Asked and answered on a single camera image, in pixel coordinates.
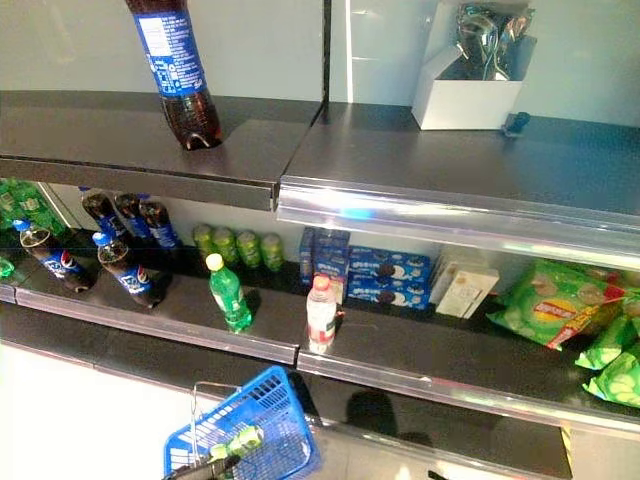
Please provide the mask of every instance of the store shelf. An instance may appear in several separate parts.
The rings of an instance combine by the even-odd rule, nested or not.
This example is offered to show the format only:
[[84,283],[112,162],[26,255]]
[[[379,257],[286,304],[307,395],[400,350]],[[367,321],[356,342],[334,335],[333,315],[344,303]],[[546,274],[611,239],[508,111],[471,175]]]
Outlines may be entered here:
[[278,218],[640,270],[638,178],[637,128],[533,117],[509,139],[330,104],[282,178]]
[[[242,385],[270,365],[16,305],[0,310],[0,340],[98,371],[185,391],[200,380]],[[557,428],[308,374],[291,372],[290,378],[308,416],[320,415],[335,432],[357,434],[386,448],[413,448],[421,458],[436,458],[438,465],[464,465],[474,473],[571,478]],[[207,393],[224,397],[230,390],[214,387]]]
[[[90,271],[99,270],[97,260],[77,258]],[[283,289],[281,277],[254,272],[241,276],[254,322],[240,334],[227,329],[209,291],[208,279],[203,277],[174,274],[166,298],[149,310],[136,304],[105,270],[97,272],[96,284],[90,290],[76,294],[38,268],[16,287],[16,303],[122,330],[293,365],[304,317],[283,312],[290,309],[295,295],[277,290]]]
[[491,324],[349,299],[324,355],[306,345],[297,368],[459,407],[640,440],[638,410],[600,400],[581,385],[593,372]]
[[223,145],[186,152],[156,94],[0,92],[0,170],[4,177],[271,210],[319,103],[215,103]]

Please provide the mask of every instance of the small blue object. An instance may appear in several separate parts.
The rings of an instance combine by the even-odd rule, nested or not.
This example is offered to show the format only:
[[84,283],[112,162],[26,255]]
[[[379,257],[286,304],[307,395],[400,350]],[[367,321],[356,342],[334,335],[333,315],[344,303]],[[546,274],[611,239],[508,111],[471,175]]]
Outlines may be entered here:
[[113,242],[113,237],[104,232],[96,232],[91,236],[91,238],[93,239],[93,243],[99,247],[104,247],[105,245],[109,245]]
[[[234,478],[304,478],[321,465],[304,413],[282,367],[271,367],[196,421],[198,455],[228,443],[241,430],[260,427],[264,440],[233,469]],[[193,463],[191,426],[165,445],[165,475]]]
[[14,220],[13,228],[18,230],[19,232],[24,232],[25,230],[29,230],[31,227],[31,222],[29,220]]

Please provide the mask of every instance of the cola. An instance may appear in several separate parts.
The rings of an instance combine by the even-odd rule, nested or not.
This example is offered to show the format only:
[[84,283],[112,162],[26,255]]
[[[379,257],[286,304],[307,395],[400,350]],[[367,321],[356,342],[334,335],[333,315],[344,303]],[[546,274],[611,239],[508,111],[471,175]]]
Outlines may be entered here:
[[173,134],[187,150],[220,144],[220,121],[207,89],[186,0],[126,2]]

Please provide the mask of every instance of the blue bottle cap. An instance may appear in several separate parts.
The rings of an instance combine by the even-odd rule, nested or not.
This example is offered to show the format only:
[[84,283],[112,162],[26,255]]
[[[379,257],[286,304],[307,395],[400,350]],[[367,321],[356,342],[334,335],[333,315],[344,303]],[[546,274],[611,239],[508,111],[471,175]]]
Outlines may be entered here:
[[104,247],[105,245],[109,245],[113,242],[113,237],[104,232],[96,232],[91,236],[91,238],[93,239],[93,243],[99,247]]
[[29,230],[31,226],[31,222],[29,220],[14,220],[13,228],[18,230],[19,232],[24,232],[25,230]]

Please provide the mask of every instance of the snack bag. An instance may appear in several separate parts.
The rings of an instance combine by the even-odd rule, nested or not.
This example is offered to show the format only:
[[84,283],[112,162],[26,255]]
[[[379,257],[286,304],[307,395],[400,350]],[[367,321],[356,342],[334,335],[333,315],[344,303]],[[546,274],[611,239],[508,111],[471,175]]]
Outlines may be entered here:
[[620,354],[600,375],[582,387],[609,402],[640,407],[640,342]]
[[622,351],[632,345],[638,333],[629,315],[620,315],[593,345],[580,354],[575,364],[591,370],[601,370],[613,362]]
[[549,260],[538,259],[509,295],[503,312],[488,315],[498,325],[552,349],[580,333],[600,306],[624,291]]

